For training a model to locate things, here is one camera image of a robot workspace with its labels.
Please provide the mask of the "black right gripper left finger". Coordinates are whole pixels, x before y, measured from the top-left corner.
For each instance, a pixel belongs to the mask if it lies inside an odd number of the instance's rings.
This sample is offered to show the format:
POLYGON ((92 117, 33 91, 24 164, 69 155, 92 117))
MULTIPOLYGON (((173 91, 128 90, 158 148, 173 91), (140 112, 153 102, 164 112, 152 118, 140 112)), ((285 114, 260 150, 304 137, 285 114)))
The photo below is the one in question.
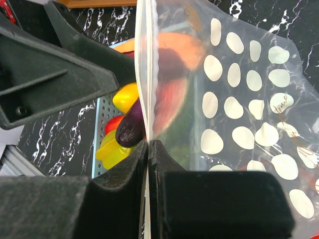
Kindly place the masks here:
POLYGON ((148 145, 100 176, 3 176, 3 239, 138 239, 148 145))

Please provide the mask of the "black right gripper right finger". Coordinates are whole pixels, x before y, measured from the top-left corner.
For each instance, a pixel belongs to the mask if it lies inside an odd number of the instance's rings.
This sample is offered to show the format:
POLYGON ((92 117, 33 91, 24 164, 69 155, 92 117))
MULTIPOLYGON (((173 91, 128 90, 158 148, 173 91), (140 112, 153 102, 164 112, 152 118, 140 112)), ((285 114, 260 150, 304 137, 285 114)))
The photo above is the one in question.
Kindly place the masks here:
POLYGON ((149 147, 154 239, 288 239, 295 226, 276 178, 260 171, 187 171, 149 147))

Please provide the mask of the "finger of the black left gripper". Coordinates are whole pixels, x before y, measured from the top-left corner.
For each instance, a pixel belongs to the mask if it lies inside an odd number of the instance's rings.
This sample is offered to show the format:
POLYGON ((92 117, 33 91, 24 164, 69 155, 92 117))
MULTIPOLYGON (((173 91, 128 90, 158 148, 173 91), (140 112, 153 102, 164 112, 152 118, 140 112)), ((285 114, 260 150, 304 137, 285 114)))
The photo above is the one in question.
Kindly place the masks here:
POLYGON ((133 58, 87 36, 63 4, 49 1, 44 9, 62 48, 113 72, 120 87, 136 81, 133 58))
POLYGON ((12 129, 119 88, 113 72, 0 16, 0 126, 12 129))

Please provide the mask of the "purple eggplant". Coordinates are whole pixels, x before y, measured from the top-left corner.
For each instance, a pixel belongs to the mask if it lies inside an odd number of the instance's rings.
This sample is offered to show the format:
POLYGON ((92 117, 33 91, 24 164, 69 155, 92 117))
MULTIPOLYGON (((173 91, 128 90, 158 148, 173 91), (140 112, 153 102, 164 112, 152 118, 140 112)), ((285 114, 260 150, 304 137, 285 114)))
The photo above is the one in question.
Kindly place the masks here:
POLYGON ((116 130, 117 143, 126 148, 137 145, 145 136, 145 125, 140 99, 137 99, 116 130))

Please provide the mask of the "yellow mango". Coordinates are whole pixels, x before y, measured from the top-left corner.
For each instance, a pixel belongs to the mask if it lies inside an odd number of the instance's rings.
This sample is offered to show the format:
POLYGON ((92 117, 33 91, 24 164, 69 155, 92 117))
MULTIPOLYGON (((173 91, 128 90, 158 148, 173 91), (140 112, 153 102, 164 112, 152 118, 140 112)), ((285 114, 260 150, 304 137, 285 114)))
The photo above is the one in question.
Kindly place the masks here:
POLYGON ((139 97, 136 82, 121 87, 113 97, 114 106, 121 112, 127 113, 139 97))

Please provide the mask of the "watermelon slice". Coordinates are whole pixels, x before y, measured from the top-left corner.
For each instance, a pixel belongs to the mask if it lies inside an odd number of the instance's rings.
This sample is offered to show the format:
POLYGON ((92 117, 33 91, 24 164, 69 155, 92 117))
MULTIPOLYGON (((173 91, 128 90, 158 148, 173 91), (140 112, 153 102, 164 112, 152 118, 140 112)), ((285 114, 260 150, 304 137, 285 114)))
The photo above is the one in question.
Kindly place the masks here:
POLYGON ((177 78, 158 83, 156 89, 157 101, 154 107, 154 137, 159 136, 169 128, 180 112, 187 91, 188 81, 186 78, 177 78))

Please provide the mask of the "white dotted zip bag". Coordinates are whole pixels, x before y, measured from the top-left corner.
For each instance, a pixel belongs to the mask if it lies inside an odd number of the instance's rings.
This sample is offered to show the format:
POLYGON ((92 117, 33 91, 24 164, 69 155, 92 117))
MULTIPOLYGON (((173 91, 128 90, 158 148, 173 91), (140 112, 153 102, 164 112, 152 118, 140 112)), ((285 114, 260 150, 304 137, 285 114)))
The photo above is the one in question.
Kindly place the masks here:
POLYGON ((241 20, 224 0, 140 0, 135 38, 160 32, 194 36, 207 50, 203 63, 181 78, 188 91, 168 129, 154 137, 160 75, 136 77, 148 140, 191 171, 263 171, 280 182, 295 219, 292 237, 319 233, 319 67, 303 50, 318 16, 296 33, 279 35, 261 21, 241 20))

